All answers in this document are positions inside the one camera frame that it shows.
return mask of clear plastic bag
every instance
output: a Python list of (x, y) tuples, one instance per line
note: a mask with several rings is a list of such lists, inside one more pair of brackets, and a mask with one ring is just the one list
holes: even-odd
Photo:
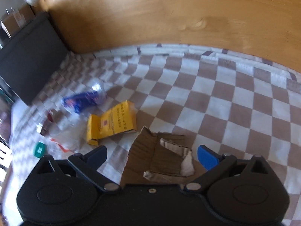
[(97, 81), (92, 85), (91, 91), (75, 94), (63, 98), (63, 106), (70, 112), (80, 114), (90, 106), (100, 105), (106, 99), (103, 82)]
[(50, 141), (56, 143), (63, 153), (78, 153), (86, 128), (86, 116), (71, 115), (66, 122), (61, 122), (60, 125), (55, 125), (50, 129)]

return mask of yellow cardboard box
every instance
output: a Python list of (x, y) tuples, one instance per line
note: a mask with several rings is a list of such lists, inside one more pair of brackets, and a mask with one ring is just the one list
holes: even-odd
[(134, 103), (128, 100), (109, 109), (101, 116), (90, 115), (87, 125), (88, 144), (98, 145), (103, 139), (117, 133), (136, 131), (136, 112)]

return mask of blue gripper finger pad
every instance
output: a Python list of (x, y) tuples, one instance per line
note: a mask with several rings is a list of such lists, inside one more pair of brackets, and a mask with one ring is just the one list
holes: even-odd
[(219, 159), (207, 150), (203, 149), (202, 146), (198, 148), (198, 160), (207, 170), (210, 170), (219, 164)]

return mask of brown and white checkered mat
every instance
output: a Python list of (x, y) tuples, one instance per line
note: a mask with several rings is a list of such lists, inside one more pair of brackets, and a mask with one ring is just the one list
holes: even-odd
[[(195, 152), (199, 145), (249, 159), (263, 155), (284, 183), (290, 207), (284, 224), (301, 225), (300, 75), (274, 62), (225, 49), (152, 44), (70, 54), (18, 124), (11, 140), (13, 168), (20, 185), (38, 159), (36, 132), (45, 110), (61, 97), (84, 90), (99, 78), (108, 99), (101, 114), (129, 99), (137, 108), (138, 128), (185, 134)], [(99, 172), (120, 182), (136, 133), (101, 141), (108, 159)], [(80, 151), (92, 148), (82, 140)], [(49, 151), (62, 158), (57, 149)]]

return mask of wooden wall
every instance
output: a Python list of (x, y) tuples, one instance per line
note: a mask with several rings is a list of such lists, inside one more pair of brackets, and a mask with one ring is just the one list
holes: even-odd
[(267, 58), (301, 72), (301, 0), (41, 0), (77, 53), (186, 43)]

